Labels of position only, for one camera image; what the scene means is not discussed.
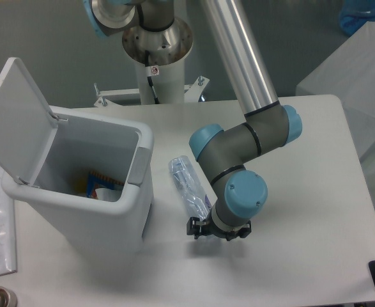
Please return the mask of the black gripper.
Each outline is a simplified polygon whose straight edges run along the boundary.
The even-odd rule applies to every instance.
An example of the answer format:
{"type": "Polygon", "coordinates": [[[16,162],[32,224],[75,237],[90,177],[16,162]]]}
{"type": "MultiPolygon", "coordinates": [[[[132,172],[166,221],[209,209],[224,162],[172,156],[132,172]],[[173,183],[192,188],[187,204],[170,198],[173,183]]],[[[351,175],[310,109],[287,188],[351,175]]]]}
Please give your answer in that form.
{"type": "Polygon", "coordinates": [[[198,217],[190,217],[187,221],[187,235],[198,239],[202,236],[214,235],[227,241],[237,237],[244,239],[252,232],[251,223],[246,223],[239,230],[225,231],[219,228],[214,221],[201,221],[198,217]]]}

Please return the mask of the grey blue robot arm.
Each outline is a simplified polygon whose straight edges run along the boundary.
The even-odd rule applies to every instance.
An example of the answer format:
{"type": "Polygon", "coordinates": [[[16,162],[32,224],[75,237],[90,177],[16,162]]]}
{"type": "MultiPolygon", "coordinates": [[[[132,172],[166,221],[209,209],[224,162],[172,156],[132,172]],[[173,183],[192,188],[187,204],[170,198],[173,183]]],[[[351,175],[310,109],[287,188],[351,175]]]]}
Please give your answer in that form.
{"type": "MultiPolygon", "coordinates": [[[[121,33],[135,63],[142,104],[182,103],[184,59],[192,49],[188,24],[177,17],[173,1],[84,1],[94,32],[103,38],[121,33]]],[[[240,1],[202,3],[222,63],[245,121],[233,128],[217,124],[195,131],[191,151],[217,201],[204,219],[191,217],[187,234],[195,238],[245,238],[250,220],[268,196],[265,181],[245,164],[296,140],[302,120],[277,97],[240,1]]]]}

